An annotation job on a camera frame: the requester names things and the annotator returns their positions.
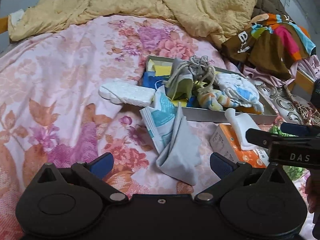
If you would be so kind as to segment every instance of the wooden bed frame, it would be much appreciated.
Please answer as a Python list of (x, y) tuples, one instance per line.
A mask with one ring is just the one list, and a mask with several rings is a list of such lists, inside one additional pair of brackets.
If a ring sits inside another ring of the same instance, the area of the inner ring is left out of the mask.
[[(4, 33), (8, 30), (8, 17), (0, 18), (0, 34)], [(295, 85), (299, 85), (306, 93), (309, 95), (312, 94), (313, 91), (313, 81), (306, 76), (305, 74), (301, 73), (300, 71), (297, 71), (297, 76), (294, 82), (292, 82), (288, 88), (290, 91), (293, 90)]]

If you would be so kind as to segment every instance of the white foam block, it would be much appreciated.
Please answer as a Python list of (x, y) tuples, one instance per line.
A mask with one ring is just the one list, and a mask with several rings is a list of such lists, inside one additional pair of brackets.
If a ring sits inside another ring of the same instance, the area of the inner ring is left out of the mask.
[(122, 81), (112, 81), (103, 84), (99, 94), (105, 99), (110, 99), (114, 104), (130, 104), (135, 106), (150, 106), (156, 90), (153, 88), (139, 87)]

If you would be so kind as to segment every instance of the gray fabric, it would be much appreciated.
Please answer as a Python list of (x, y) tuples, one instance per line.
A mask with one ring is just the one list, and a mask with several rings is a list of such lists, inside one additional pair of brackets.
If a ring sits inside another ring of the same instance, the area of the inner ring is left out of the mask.
[(199, 145), (199, 138), (191, 132), (179, 106), (174, 119), (171, 142), (160, 153), (156, 166), (164, 174), (194, 186), (198, 180), (195, 166), (201, 164)]
[[(180, 64), (186, 62), (183, 59), (175, 58), (172, 63), (171, 74), (173, 75), (180, 67)], [(184, 95), (185, 98), (190, 99), (191, 91), (193, 87), (193, 76), (189, 68), (184, 67), (176, 74), (175, 78), (173, 78), (171, 84), (167, 88), (167, 96), (172, 100), (175, 98), (180, 98), (181, 95)]]
[(251, 18), (264, 13), (288, 15), (280, 0), (258, 0)]

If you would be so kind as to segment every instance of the screw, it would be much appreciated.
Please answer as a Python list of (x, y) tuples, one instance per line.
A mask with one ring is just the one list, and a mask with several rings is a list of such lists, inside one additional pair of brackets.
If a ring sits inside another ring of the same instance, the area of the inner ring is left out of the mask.
[(158, 203), (159, 204), (164, 204), (164, 203), (166, 203), (167, 201), (165, 200), (165, 199), (158, 199)]
[(198, 199), (203, 200), (203, 201), (209, 201), (213, 199), (213, 195), (207, 192), (199, 193), (197, 195)]
[(125, 199), (125, 194), (123, 193), (112, 193), (110, 199), (113, 201), (122, 201)]

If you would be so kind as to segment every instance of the gray cloth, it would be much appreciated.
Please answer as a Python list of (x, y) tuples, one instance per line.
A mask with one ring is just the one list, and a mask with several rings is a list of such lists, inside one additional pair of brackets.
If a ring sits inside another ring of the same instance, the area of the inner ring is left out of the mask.
[(190, 99), (191, 97), (193, 87), (193, 75), (191, 71), (188, 67), (183, 67), (180, 71), (177, 70), (183, 63), (185, 63), (185, 65), (189, 64), (187, 61), (180, 58), (175, 58), (172, 63), (170, 76), (177, 72), (170, 86), (167, 88), (167, 96), (172, 100), (175, 100), (176, 98)]
[(164, 174), (194, 186), (198, 180), (195, 166), (201, 164), (199, 145), (199, 138), (191, 132), (179, 106), (173, 123), (171, 141), (160, 153), (156, 166)]

